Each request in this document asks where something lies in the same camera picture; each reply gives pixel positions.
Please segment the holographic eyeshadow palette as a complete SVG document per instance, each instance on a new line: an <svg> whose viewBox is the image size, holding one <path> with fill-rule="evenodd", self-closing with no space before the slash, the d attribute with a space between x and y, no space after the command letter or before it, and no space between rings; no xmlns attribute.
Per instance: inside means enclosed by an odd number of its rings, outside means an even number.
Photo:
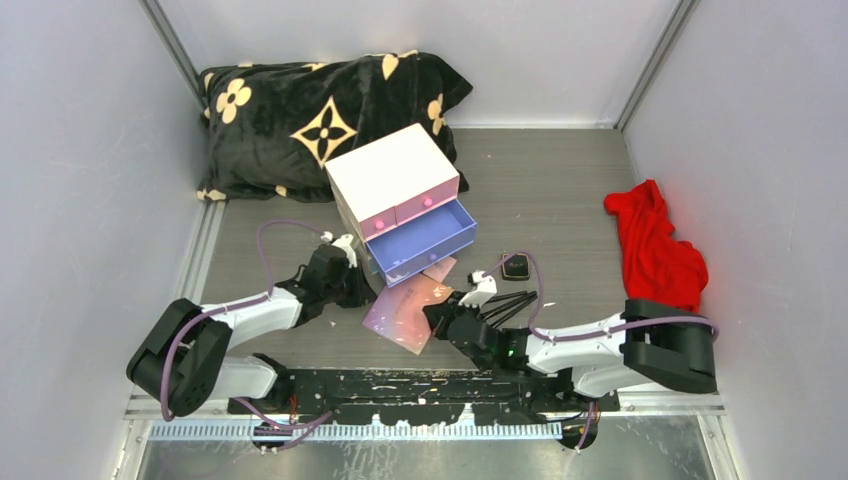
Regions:
<svg viewBox="0 0 848 480"><path fill-rule="evenodd" d="M422 274L384 288L362 325L415 355L420 355L432 335L425 306L441 304L453 289Z"/></svg>

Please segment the white pink drawer organizer box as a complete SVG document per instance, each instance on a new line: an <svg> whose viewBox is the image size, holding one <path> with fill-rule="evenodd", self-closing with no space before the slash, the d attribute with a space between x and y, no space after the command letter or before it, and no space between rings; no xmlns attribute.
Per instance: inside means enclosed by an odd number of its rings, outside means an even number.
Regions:
<svg viewBox="0 0 848 480"><path fill-rule="evenodd" d="M329 160L325 171L346 228L381 275L366 243L458 200L460 189L460 172L420 124Z"/></svg>

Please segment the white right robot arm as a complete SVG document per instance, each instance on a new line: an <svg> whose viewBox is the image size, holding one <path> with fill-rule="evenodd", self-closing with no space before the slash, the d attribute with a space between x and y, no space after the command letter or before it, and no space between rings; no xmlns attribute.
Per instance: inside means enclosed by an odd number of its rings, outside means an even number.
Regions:
<svg viewBox="0 0 848 480"><path fill-rule="evenodd" d="M426 306L423 313L436 338L498 381L560 377L555 396L567 410L647 383L688 394L717 390L717 326L657 302L628 299L619 313L559 329L495 328L478 309L456 300Z"/></svg>

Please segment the blue drawer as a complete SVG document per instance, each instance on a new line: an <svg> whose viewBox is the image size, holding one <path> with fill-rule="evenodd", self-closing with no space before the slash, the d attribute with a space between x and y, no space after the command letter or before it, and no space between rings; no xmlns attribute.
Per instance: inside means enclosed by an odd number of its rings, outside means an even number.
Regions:
<svg viewBox="0 0 848 480"><path fill-rule="evenodd" d="M391 288L471 245L477 222L453 200L366 243Z"/></svg>

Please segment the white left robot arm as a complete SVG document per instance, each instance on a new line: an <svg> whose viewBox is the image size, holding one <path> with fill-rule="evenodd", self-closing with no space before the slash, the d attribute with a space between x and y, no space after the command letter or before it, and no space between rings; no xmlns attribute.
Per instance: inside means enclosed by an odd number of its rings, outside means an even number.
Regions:
<svg viewBox="0 0 848 480"><path fill-rule="evenodd" d="M219 399L235 413L290 408L295 387L284 365L266 354L229 353L256 337L303 326L328 304L357 308L373 302L376 295L346 241L319 246L294 277L260 294L221 305L171 302L130 358L128 380L159 401L166 419Z"/></svg>

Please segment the black square compact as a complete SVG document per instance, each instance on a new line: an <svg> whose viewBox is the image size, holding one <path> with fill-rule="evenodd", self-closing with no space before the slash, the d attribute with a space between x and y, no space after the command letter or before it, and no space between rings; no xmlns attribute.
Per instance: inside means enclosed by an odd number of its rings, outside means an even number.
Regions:
<svg viewBox="0 0 848 480"><path fill-rule="evenodd" d="M527 281L531 276L532 262L527 254L515 253L502 255L501 277L506 281Z"/></svg>

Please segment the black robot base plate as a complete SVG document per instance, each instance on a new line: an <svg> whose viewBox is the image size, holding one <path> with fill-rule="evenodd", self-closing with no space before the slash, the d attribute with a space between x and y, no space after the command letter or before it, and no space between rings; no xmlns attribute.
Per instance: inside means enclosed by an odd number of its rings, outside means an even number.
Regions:
<svg viewBox="0 0 848 480"><path fill-rule="evenodd" d="M248 410L246 398L267 416L305 424L328 415L340 425L451 425L469 411L477 426L536 425L586 413L592 400L576 393L569 372L476 370L284 369L254 398L254 387L217 382L213 395L231 414Z"/></svg>

